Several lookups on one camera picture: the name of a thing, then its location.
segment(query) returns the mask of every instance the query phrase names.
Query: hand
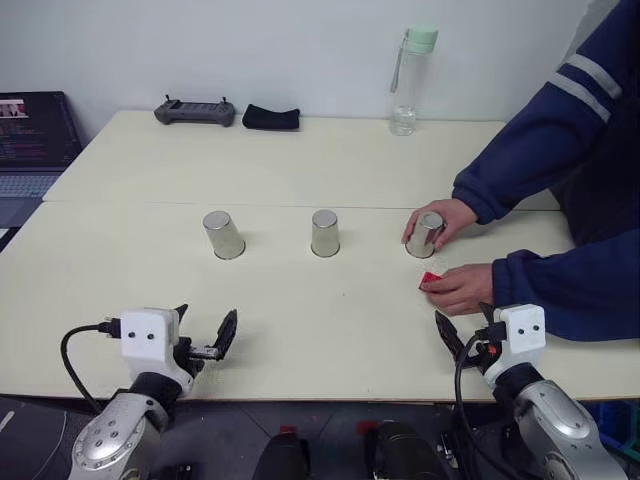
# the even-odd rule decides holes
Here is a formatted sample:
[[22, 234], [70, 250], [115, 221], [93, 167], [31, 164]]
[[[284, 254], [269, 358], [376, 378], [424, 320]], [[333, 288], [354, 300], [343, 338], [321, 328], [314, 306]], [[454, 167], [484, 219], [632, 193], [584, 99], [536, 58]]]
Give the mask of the hand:
[[436, 239], [436, 250], [440, 250], [444, 247], [464, 227], [467, 227], [478, 220], [478, 216], [475, 212], [462, 200], [458, 200], [457, 198], [452, 198], [450, 200], [437, 200], [413, 212], [411, 218], [409, 218], [406, 228], [404, 229], [404, 233], [402, 234], [402, 243], [407, 243], [409, 241], [409, 237], [413, 234], [413, 229], [416, 226], [418, 218], [420, 218], [423, 213], [429, 211], [439, 213], [446, 224], [444, 230]]
[[448, 315], [466, 315], [480, 311], [480, 302], [493, 305], [493, 278], [490, 263], [453, 268], [442, 280], [423, 283], [420, 290], [429, 301]]

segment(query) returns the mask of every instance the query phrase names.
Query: clear plastic bottle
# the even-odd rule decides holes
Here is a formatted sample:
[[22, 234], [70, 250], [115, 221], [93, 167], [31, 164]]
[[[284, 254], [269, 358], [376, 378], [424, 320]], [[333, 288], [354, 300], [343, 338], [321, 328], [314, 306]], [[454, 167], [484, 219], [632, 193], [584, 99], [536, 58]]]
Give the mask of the clear plastic bottle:
[[426, 64], [438, 38], [438, 30], [425, 25], [407, 29], [398, 51], [391, 82], [393, 107], [389, 129], [394, 135], [411, 135], [416, 129], [417, 105], [422, 94]]

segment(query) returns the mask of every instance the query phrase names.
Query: remote controller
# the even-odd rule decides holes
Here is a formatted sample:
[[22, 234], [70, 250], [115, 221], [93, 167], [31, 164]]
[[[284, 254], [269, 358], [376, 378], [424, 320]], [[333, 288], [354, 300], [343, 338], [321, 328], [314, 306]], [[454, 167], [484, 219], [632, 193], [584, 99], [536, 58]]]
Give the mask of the remote controller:
[[219, 123], [228, 127], [233, 123], [236, 109], [222, 97], [220, 103], [193, 103], [170, 99], [155, 109], [153, 114], [159, 122], [169, 125], [173, 122]]

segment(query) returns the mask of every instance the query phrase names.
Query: white table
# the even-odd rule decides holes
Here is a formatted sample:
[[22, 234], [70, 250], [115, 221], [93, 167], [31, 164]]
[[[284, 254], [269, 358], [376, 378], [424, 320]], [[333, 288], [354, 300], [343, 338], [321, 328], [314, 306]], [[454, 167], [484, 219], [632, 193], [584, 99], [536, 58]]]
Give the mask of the white table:
[[[0, 255], [0, 392], [77, 397], [59, 356], [72, 327], [139, 306], [191, 306], [183, 335], [212, 339], [238, 308], [227, 359], [197, 379], [196, 399], [451, 400], [453, 363], [417, 290], [428, 262], [400, 234], [409, 210], [337, 209], [342, 248], [309, 249], [312, 208], [226, 208], [247, 241], [217, 259], [201, 226], [220, 205], [42, 205]], [[450, 244], [437, 259], [489, 262], [518, 248], [570, 249], [558, 212], [514, 212], [483, 235]], [[455, 319], [461, 337], [479, 316]], [[541, 372], [577, 398], [640, 395], [636, 342], [573, 343], [549, 336]], [[128, 385], [119, 342], [81, 334], [71, 358], [89, 390]], [[490, 395], [464, 376], [466, 398]]]
[[[299, 132], [162, 125], [120, 112], [46, 201], [416, 208], [448, 198], [453, 179], [501, 122], [421, 122], [409, 137], [386, 120], [302, 118]], [[520, 206], [557, 209], [544, 192]]]

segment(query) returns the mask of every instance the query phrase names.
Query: blue sleeve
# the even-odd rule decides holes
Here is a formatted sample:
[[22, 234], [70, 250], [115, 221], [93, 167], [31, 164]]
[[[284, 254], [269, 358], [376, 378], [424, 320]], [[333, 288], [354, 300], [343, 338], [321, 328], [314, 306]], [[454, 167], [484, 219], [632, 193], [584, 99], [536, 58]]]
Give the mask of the blue sleeve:
[[496, 305], [540, 305], [547, 331], [569, 340], [640, 338], [638, 232], [547, 258], [521, 250], [496, 260]]
[[637, 0], [622, 0], [454, 182], [486, 224], [548, 188], [584, 161], [631, 81]]

